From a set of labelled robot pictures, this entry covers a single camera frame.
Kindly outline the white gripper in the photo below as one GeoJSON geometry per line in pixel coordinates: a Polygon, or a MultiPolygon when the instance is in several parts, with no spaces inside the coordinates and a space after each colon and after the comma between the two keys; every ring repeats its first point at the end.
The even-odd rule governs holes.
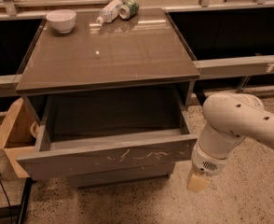
{"type": "Polygon", "coordinates": [[[187,188],[198,193],[210,186],[211,180],[208,175],[219,175],[224,170],[227,153],[218,147],[203,147],[200,143],[196,143],[191,161],[194,168],[189,172],[187,188]]]}

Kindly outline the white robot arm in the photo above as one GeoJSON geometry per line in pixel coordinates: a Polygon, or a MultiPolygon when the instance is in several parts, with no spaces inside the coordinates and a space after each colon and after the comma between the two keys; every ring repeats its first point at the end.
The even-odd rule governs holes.
{"type": "Polygon", "coordinates": [[[274,150],[274,113],[251,94],[217,92],[202,106],[206,120],[191,154],[187,188],[199,192],[220,174],[231,151],[247,137],[274,150]]]}

